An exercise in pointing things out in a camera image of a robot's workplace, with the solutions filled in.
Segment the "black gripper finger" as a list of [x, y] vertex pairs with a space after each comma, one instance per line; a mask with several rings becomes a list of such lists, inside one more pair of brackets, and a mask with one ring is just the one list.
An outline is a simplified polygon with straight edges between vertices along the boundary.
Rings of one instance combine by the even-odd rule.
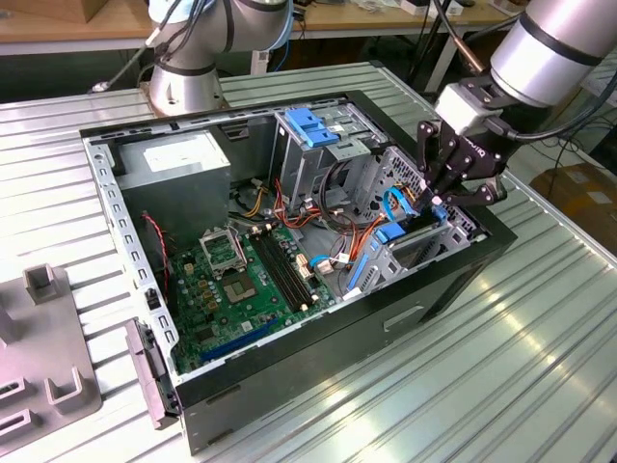
[[506, 199], [500, 175], [470, 181], [457, 179], [443, 191], [435, 189], [434, 193], [451, 206], [488, 206]]
[[429, 120], [417, 124], [416, 167], [425, 183], [416, 200], [420, 212], [433, 202], [435, 196], [448, 202], [448, 196], [464, 191], [459, 170], [462, 139], [445, 122]]

